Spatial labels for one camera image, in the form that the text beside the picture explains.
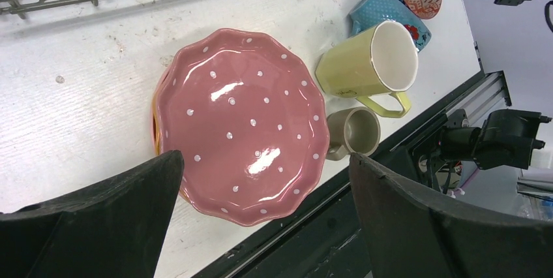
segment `yellow mug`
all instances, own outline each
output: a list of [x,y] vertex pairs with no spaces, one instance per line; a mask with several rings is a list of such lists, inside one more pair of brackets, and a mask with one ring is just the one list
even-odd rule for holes
[[[405,94],[415,82],[419,56],[409,31],[384,21],[326,52],[315,76],[325,93],[355,97],[382,117],[401,118],[411,109]],[[388,110],[369,97],[388,94],[402,110]]]

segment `red flower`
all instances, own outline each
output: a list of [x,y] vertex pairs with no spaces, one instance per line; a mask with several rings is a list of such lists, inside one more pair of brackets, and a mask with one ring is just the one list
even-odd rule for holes
[[404,27],[411,33],[413,40],[419,40],[419,30],[417,27],[412,25],[404,25]]

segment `small gray mug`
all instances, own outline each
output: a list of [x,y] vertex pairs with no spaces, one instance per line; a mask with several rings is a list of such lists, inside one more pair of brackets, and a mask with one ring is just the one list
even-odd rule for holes
[[380,122],[366,107],[350,108],[327,118],[330,146],[327,159],[339,161],[350,153],[371,155],[380,143]]

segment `white table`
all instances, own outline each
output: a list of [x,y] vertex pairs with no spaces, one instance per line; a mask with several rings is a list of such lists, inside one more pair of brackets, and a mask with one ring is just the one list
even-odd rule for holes
[[[0,16],[0,211],[69,193],[152,157],[149,105],[172,55],[220,27],[269,33],[311,73],[349,32],[359,0],[105,0]],[[386,139],[479,69],[462,0],[425,22],[402,119],[380,119]],[[56,82],[62,76],[65,82]],[[385,104],[393,104],[386,98]],[[327,114],[357,106],[326,97]],[[325,183],[348,160],[326,161]],[[191,277],[263,225],[243,228],[175,205],[156,277]]]

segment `light blue mug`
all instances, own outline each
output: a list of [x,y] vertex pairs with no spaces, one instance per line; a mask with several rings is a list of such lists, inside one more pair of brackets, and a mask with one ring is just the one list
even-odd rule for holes
[[353,20],[351,36],[384,20],[399,22],[409,30],[419,52],[432,37],[423,21],[398,0],[362,0],[351,10],[350,18]]

